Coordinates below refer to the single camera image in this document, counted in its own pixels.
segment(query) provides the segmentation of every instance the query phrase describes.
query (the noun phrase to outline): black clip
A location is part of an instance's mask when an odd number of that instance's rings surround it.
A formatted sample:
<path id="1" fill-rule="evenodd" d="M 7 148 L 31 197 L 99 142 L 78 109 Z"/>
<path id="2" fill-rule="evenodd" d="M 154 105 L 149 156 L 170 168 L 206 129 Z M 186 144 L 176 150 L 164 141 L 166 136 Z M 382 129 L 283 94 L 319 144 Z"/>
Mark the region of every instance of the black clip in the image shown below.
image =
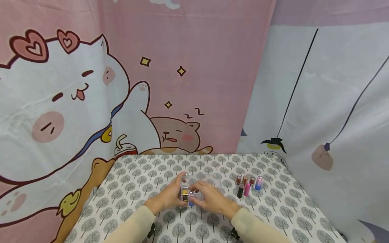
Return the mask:
<path id="1" fill-rule="evenodd" d="M 150 237 L 151 237 L 154 233 L 155 233 L 155 224 L 153 223 L 153 224 L 151 225 L 151 229 L 150 229 L 150 232 L 149 232 L 148 235 L 147 235 L 147 238 L 150 239 Z"/>
<path id="2" fill-rule="evenodd" d="M 232 228 L 231 235 L 236 239 L 239 240 L 240 236 L 238 235 L 238 232 L 235 230 L 235 228 Z"/>

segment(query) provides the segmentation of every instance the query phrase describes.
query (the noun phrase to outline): tablecloth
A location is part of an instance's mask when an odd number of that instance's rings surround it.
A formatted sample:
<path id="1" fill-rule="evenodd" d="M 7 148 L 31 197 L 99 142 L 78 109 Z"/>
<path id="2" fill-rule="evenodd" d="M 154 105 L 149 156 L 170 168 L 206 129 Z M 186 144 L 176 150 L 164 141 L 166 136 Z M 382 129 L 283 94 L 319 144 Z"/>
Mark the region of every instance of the tablecloth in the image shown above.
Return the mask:
<path id="1" fill-rule="evenodd" d="M 123 156 L 114 163 L 65 243 L 103 242 L 181 171 L 196 174 L 199 179 L 215 174 L 222 181 L 225 196 L 272 224 L 292 242 L 344 243 L 280 159 L 270 153 Z M 237 175 L 261 175 L 262 189 L 251 190 L 249 197 L 237 198 Z M 155 234 L 144 243 L 237 242 L 230 235 L 233 227 L 226 218 L 199 207 L 165 210 L 155 224 Z"/>

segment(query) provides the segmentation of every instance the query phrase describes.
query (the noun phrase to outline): person's left hand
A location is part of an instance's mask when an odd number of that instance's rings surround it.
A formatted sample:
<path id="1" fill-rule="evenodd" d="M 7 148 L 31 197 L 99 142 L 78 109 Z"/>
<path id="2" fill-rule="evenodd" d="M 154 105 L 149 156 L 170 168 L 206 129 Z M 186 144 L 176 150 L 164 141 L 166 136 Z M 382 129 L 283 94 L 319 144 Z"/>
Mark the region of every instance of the person's left hand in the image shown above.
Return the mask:
<path id="1" fill-rule="evenodd" d="M 181 180 L 185 174 L 185 172 L 178 174 L 161 193 L 145 202 L 144 205 L 155 216 L 165 209 L 187 205 L 187 202 L 178 199 L 181 190 Z"/>

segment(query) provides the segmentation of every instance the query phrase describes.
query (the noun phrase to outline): pink tube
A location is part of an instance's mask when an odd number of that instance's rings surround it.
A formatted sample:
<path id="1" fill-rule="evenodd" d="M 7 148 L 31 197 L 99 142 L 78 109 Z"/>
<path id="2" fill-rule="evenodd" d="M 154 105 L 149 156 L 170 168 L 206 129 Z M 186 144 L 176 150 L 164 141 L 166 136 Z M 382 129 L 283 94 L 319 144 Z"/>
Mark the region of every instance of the pink tube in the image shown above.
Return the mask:
<path id="1" fill-rule="evenodd" d="M 246 186 L 245 186 L 245 188 L 244 188 L 244 192 L 243 192 L 243 195 L 244 195 L 245 197 L 248 197 L 248 196 L 249 196 L 250 187 L 251 187 L 250 183 L 247 183 Z"/>

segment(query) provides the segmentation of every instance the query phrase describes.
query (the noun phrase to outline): hand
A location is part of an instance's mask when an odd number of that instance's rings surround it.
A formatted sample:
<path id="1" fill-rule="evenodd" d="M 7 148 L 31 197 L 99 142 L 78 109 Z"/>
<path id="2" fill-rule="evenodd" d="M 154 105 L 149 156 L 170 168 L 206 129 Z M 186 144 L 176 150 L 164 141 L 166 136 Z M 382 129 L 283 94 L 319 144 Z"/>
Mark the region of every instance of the hand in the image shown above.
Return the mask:
<path id="1" fill-rule="evenodd" d="M 185 174 L 185 172 L 178 174 L 161 193 L 145 202 L 144 205 L 148 207 L 155 216 L 165 209 L 187 205 L 187 202 L 178 199 L 181 190 L 181 180 Z"/>
<path id="2" fill-rule="evenodd" d="M 189 186 L 189 190 L 200 191 L 204 197 L 204 201 L 200 201 L 196 198 L 190 198 L 189 200 L 192 203 L 212 213 L 223 214 L 230 221 L 241 209 L 236 202 L 224 197 L 218 189 L 208 182 L 197 181 L 195 184 Z"/>

